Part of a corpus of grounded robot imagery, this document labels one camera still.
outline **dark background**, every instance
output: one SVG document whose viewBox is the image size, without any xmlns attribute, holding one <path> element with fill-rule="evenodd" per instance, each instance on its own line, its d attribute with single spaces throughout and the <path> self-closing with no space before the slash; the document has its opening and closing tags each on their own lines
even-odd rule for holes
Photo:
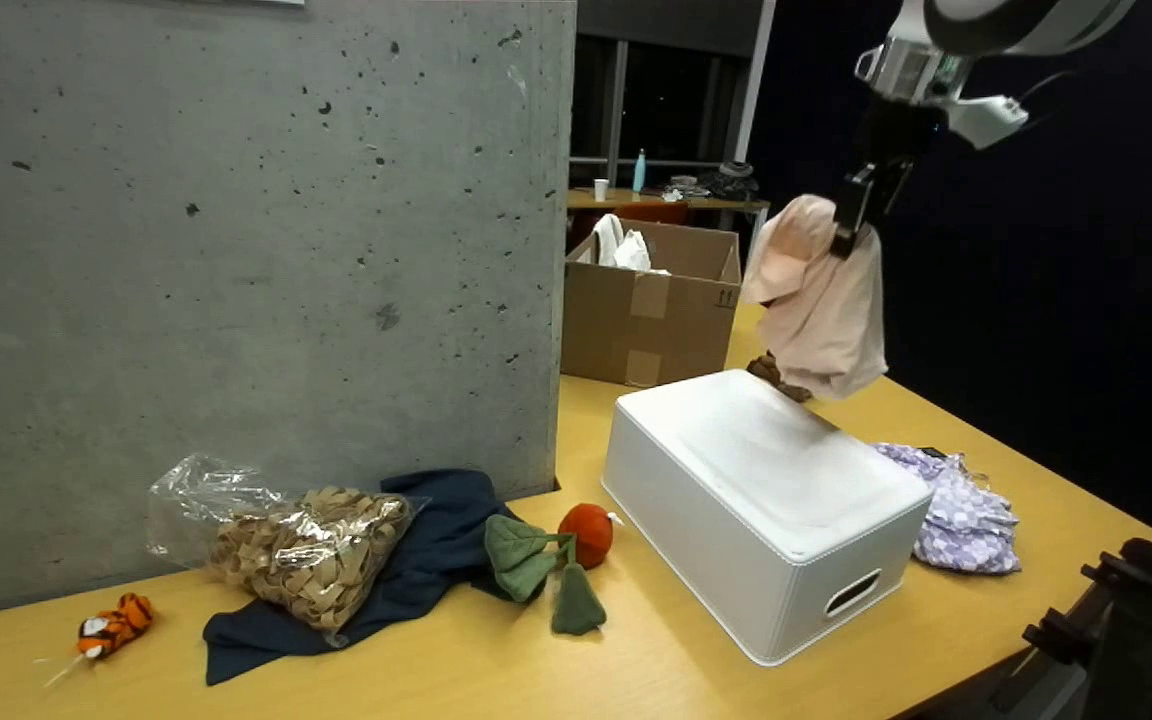
<svg viewBox="0 0 1152 720">
<path fill-rule="evenodd" d="M 896 8 L 779 0 L 748 157 L 766 201 L 853 174 L 853 62 Z M 1152 0 L 1084 51 L 984 62 L 980 93 L 1036 126 L 939 137 L 881 224 L 890 378 L 1152 524 Z"/>
</svg>

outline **container handle slot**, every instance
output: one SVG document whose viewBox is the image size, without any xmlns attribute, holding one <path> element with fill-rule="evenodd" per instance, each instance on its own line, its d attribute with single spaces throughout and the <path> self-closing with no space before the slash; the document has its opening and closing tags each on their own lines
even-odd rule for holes
<svg viewBox="0 0 1152 720">
<path fill-rule="evenodd" d="M 823 605 L 823 618 L 838 618 L 848 611 L 853 605 L 859 605 L 875 584 L 881 584 L 881 569 L 871 569 L 869 576 L 859 576 L 854 584 L 830 593 L 830 600 Z"/>
</svg>

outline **window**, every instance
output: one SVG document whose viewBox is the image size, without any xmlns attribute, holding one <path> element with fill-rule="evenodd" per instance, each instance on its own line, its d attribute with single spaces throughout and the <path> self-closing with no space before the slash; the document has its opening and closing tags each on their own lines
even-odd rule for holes
<svg viewBox="0 0 1152 720">
<path fill-rule="evenodd" d="M 573 188 L 625 188 L 641 149 L 648 185 L 744 157 L 758 13 L 763 0 L 580 0 Z"/>
</svg>

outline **green cloth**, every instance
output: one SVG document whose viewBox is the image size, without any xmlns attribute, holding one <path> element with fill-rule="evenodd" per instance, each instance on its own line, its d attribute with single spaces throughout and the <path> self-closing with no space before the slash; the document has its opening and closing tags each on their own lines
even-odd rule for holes
<svg viewBox="0 0 1152 720">
<path fill-rule="evenodd" d="M 552 607 L 552 632 L 585 638 L 606 621 L 604 605 L 591 596 L 580 565 L 558 569 L 558 600 Z"/>
<path fill-rule="evenodd" d="M 494 589 L 517 605 L 526 605 L 531 596 L 540 596 L 549 573 L 554 569 L 554 554 L 549 554 L 549 535 L 503 511 L 486 517 L 485 549 L 491 562 Z"/>
<path fill-rule="evenodd" d="M 494 589 L 517 605 L 537 600 L 549 573 L 564 565 L 552 626 L 549 626 L 552 632 L 585 638 L 606 621 L 585 569 L 575 565 L 575 535 L 542 535 L 540 529 L 509 511 L 494 511 L 485 522 L 485 554 L 486 554 Z"/>
</svg>

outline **purple cloth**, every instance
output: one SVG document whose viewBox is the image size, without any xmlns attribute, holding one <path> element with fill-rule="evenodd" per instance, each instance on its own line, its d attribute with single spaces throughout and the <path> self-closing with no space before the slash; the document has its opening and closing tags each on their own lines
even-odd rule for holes
<svg viewBox="0 0 1152 720">
<path fill-rule="evenodd" d="M 1010 506 L 1000 493 L 980 490 L 960 458 L 903 446 L 875 447 L 931 490 L 931 510 L 922 517 L 918 539 L 911 545 L 917 562 L 989 576 L 1018 569 Z"/>
</svg>

